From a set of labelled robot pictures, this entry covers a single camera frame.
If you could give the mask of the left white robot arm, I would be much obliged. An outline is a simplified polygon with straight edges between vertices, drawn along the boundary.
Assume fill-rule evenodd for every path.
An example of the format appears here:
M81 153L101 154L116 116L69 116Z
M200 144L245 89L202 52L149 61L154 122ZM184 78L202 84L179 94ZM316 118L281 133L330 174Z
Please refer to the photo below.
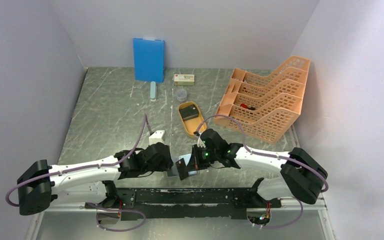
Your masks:
M5 201L17 207L22 216L71 203L129 209L133 205L128 201L135 195L119 194L115 182L148 172L167 172L173 165L170 147L161 142L77 164L49 165L45 159L38 160L18 178Z

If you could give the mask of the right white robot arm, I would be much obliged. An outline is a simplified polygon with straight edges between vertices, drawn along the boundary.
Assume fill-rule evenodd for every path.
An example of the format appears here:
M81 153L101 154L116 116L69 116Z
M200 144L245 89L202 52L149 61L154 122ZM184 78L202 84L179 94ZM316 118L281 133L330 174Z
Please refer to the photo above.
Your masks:
M180 159L175 164L180 179L184 180L190 172L205 170L216 162L225 168L255 169L276 176L256 181L256 190L249 197L255 207L284 197L313 205L327 189L327 171L304 149L294 147L291 151L276 152L228 143L211 128L200 134L189 159Z

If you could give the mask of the beige card holder wallet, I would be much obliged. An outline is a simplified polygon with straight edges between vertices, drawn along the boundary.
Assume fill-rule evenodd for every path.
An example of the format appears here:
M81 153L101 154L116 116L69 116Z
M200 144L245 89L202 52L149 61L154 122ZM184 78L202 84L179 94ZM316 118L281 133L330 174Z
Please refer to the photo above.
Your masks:
M172 167L164 173L167 178L178 177L181 180L184 180L191 176L196 176L199 171L192 168L192 166L187 166L191 159L191 154L184 154L172 158L173 165Z

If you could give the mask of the yellow oval tray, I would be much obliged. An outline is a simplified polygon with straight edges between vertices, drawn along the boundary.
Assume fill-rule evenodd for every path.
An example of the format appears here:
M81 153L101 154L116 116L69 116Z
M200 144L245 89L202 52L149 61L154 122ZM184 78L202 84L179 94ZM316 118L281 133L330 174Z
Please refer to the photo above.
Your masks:
M179 113L179 109L185 108L189 105L195 105L197 107L197 109L199 111L199 116L197 118L183 121L181 118L181 115ZM204 117L203 117L198 105L195 102L193 102L193 101L183 102L178 106L177 111L179 114L180 122L182 123L183 129L184 129L184 131L188 137L194 138L195 137L194 132L196 132L197 130L198 130L198 132L204 132L207 129L206 123L203 123L201 125L201 123L204 121Z

